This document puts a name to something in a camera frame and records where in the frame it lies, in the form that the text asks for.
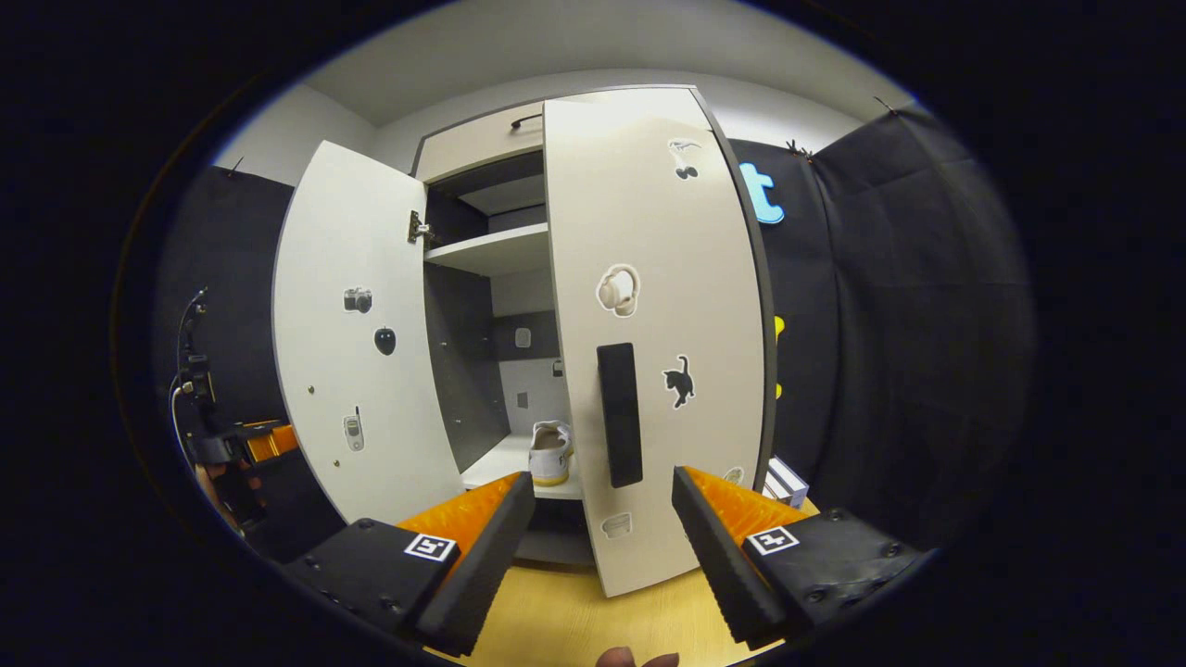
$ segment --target door hinge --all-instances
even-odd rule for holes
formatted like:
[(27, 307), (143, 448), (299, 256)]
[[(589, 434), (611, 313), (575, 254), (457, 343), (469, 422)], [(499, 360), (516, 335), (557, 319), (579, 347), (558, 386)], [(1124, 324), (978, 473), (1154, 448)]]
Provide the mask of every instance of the door hinge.
[(412, 211), (412, 216), (408, 218), (408, 243), (415, 243), (416, 239), (421, 236), (425, 237), (426, 242), (439, 240), (427, 222), (420, 222), (420, 214)]

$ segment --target screw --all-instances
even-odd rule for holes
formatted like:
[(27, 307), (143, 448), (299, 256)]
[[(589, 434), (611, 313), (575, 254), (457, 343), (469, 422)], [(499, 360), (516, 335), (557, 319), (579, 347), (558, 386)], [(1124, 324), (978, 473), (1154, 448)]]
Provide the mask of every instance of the screw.
[(400, 603), (395, 602), (388, 596), (380, 597), (378, 605), (384, 611), (390, 611), (391, 614), (400, 614), (403, 611), (403, 609), (400, 606)]

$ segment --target wooden floor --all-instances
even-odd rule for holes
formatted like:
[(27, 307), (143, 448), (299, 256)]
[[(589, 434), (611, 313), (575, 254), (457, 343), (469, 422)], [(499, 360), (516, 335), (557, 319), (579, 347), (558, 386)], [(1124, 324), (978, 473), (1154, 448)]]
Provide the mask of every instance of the wooden floor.
[[(818, 514), (811, 501), (803, 509)], [(778, 644), (751, 652), (734, 643), (699, 568), (607, 599), (592, 568), (514, 565), (473, 655), (455, 661), (471, 667), (593, 667), (601, 653), (618, 646), (629, 646), (639, 665), (678, 653), (680, 667), (719, 667)]]

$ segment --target shoe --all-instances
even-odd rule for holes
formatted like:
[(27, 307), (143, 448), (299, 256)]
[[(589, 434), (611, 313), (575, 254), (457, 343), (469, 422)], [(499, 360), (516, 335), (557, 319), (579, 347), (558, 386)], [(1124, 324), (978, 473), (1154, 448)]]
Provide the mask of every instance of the shoe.
[(563, 421), (537, 421), (531, 427), (528, 470), (540, 487), (555, 487), (568, 481), (568, 458), (573, 456), (573, 436)]

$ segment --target open cabinet door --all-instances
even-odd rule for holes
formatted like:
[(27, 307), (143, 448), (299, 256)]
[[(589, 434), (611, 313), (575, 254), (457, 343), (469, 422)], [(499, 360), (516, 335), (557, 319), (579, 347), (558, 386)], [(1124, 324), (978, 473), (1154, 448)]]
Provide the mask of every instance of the open cabinet door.
[[(305, 458), (346, 523), (395, 523), (463, 493), (428, 357), (423, 239), (408, 242), (426, 199), (419, 180), (323, 141), (280, 234), (276, 371)], [(345, 292), (359, 287), (369, 307), (347, 310)]]
[[(745, 488), (758, 469), (766, 350), (754, 249), (706, 127), (637, 106), (544, 102), (561, 352), (606, 596), (697, 566), (671, 507), (674, 466)], [(608, 280), (637, 298), (619, 312), (601, 286), (621, 267), (633, 275)], [(608, 348), (620, 343), (630, 349)]]

